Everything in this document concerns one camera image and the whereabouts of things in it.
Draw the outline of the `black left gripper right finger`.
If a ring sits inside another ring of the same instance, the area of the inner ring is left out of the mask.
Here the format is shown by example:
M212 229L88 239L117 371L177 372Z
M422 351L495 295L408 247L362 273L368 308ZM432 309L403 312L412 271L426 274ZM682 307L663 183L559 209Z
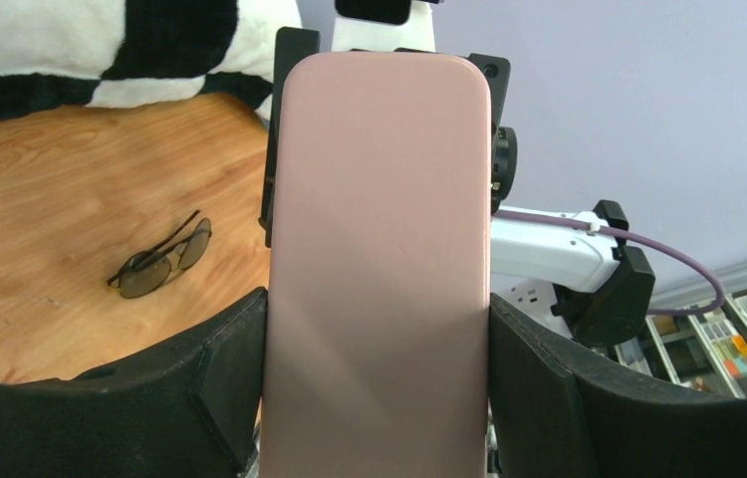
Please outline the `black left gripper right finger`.
M505 477L747 477L747 398L633 371L499 296L489 398Z

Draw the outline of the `pink glasses case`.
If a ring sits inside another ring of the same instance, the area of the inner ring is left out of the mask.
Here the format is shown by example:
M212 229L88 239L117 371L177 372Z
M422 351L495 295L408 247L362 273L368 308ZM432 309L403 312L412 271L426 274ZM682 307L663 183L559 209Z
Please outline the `pink glasses case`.
M460 57L322 53L289 74L262 476L485 474L490 125Z

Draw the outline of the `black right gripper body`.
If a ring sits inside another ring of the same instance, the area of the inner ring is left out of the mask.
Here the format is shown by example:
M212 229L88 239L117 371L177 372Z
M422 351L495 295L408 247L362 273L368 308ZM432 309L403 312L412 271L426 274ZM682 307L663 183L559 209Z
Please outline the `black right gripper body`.
M509 196L517 168L518 141L512 127L500 126L493 144L491 168L491 214Z

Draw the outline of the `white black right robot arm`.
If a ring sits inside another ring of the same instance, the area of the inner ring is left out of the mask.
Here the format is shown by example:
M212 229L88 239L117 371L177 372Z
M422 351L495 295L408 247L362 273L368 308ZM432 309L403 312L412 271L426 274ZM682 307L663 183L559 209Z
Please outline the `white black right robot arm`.
M601 200L578 214L503 208L518 164L516 133L499 123L511 63L480 53L466 59L482 72L490 96L492 271L551 288L553 296L540 311L562 318L586 347L609 348L636 336L655 275L643 251L626 243L632 235L622 207Z

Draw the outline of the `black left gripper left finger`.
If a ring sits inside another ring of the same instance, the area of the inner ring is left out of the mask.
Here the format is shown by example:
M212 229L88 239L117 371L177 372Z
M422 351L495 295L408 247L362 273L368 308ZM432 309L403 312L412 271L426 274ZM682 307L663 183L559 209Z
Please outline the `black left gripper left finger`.
M237 477L256 455L268 293L70 380L0 384L0 477Z

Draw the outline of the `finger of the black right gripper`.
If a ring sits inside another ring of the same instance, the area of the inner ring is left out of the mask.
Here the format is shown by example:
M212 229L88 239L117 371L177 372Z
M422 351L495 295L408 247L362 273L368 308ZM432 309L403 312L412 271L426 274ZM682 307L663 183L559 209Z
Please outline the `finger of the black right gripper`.
M265 246L271 247L273 204L276 186L279 126L285 82L292 69L320 50L320 33L314 30L282 27L276 34L274 84L266 150L262 201L258 222L265 231Z
M499 125L509 86L511 64L502 57L472 53L467 59L484 75L490 91L491 119Z

